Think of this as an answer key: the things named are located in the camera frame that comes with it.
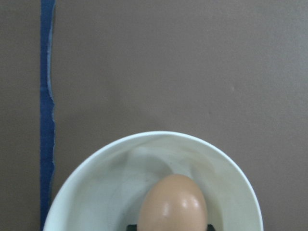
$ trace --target blue painter's tape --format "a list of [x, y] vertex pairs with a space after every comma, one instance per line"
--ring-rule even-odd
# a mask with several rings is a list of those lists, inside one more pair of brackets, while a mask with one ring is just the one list
[[52, 21], [55, 0], [41, 0], [40, 24], [40, 228], [43, 230], [50, 208], [54, 172], [54, 119], [50, 64]]

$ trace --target white bowl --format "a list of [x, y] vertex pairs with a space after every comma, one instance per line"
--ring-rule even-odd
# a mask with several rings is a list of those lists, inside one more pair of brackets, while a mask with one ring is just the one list
[[125, 231], [137, 223], [147, 191], [173, 173], [199, 185], [217, 231], [263, 231], [256, 195], [240, 168], [213, 145], [169, 131], [131, 135], [91, 155], [60, 189], [44, 231]]

